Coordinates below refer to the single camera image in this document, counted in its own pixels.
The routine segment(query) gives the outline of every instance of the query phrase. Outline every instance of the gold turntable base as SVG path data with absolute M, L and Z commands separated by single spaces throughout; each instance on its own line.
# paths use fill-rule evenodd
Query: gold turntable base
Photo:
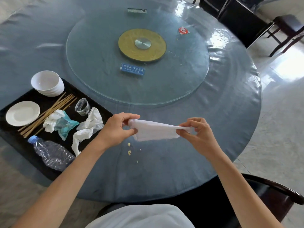
M 130 29 L 118 39 L 121 52 L 127 57 L 143 62 L 160 59 L 166 52 L 165 40 L 147 29 Z

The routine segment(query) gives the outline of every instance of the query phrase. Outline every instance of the crushed plastic bottle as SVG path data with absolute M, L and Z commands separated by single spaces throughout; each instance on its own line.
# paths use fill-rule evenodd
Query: crushed plastic bottle
M 54 170 L 63 172 L 75 159 L 73 154 L 55 142 L 44 141 L 35 135 L 28 142 L 34 145 L 35 152 L 42 157 L 43 162 Z

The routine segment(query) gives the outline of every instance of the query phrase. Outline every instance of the wooden chopsticks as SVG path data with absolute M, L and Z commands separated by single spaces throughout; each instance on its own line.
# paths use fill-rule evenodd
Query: wooden chopsticks
M 65 94 L 66 94 L 66 92 L 64 92 L 59 97 L 59 99 L 51 106 L 51 108 L 49 108 L 48 110 L 46 110 L 42 114 L 40 114 L 35 122 L 33 122 L 30 125 L 26 125 L 26 126 L 20 128 L 18 130 L 18 132 L 20 132 L 20 134 L 24 138 L 27 138 L 33 132 L 33 130 L 36 129 L 38 126 L 40 126 L 49 115 L 51 115 L 52 113 L 55 112 L 55 110 L 61 109 L 62 107 L 64 107 L 67 104 L 67 106 L 65 106 L 63 108 L 63 110 L 66 110 L 77 98 L 72 94 L 69 94 L 68 96 L 63 98 L 63 96 Z M 43 128 L 41 128 L 35 135 L 37 135 L 42 130 L 43 130 Z

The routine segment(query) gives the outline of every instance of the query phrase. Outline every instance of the blue bottle cap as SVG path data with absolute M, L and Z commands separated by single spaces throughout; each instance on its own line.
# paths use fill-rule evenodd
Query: blue bottle cap
M 34 143 L 37 141 L 38 138 L 39 138 L 39 137 L 37 137 L 36 135 L 33 135 L 33 136 L 31 136 L 31 137 L 28 139 L 27 142 L 29 142 L 29 143 L 31 143 L 31 144 L 34 144 Z

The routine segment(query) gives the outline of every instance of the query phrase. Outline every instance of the white saucer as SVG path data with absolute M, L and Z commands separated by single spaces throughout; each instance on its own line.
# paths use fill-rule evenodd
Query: white saucer
M 6 121 L 12 126 L 25 126 L 35 121 L 40 114 L 40 107 L 33 101 L 21 101 L 6 112 Z

